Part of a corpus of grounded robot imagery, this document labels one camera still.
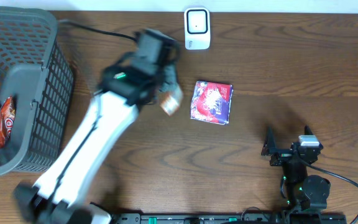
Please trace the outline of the orange tissue pack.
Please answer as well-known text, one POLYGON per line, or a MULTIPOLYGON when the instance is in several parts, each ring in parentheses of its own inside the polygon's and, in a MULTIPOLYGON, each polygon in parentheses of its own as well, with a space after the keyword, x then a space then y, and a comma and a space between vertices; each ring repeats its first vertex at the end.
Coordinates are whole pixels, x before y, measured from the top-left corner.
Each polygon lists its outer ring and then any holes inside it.
POLYGON ((160 103, 160 107, 167 115, 172 116, 179 109, 182 100, 183 92, 181 88, 177 86, 174 90, 169 91, 165 95, 160 103))

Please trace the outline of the purple red snack packet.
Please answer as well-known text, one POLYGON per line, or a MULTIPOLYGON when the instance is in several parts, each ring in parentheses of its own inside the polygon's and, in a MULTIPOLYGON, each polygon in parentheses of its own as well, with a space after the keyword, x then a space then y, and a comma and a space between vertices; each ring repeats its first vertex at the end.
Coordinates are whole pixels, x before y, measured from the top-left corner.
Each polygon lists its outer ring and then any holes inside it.
POLYGON ((207 123, 229 123, 233 86, 197 81, 191 99, 190 118, 207 123))

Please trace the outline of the orange red snack bar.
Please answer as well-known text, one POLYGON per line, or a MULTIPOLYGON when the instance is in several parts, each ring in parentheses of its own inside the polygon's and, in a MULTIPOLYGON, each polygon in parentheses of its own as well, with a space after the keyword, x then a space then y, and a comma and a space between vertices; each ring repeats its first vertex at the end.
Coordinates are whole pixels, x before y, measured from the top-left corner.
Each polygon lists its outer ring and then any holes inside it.
POLYGON ((13 96, 9 96, 0 109, 0 148, 3 148, 11 137, 16 116, 13 96))

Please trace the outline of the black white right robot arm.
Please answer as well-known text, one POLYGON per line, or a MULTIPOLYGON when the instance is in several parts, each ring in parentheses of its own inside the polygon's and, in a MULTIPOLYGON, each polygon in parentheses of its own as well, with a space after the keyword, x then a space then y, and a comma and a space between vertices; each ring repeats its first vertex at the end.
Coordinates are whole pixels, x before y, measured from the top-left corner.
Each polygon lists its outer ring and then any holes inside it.
POLYGON ((331 183, 318 175, 309 175, 307 167, 318 160, 323 145, 308 126, 289 148, 277 147, 273 131, 268 128, 261 155, 270 157, 271 166, 283 170, 282 196, 289 207, 299 211, 320 212, 327 208, 331 183))

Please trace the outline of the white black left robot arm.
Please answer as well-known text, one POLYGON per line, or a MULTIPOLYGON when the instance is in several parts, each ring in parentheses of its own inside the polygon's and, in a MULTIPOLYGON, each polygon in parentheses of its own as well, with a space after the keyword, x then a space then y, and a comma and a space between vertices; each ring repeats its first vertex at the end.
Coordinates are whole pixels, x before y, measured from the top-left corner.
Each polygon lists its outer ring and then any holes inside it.
POLYGON ((21 182, 13 195, 29 223, 111 223, 105 209, 85 205, 95 175, 142 107, 176 84, 180 44, 153 29, 136 38, 137 48, 105 68, 88 110, 68 144, 33 185, 21 182))

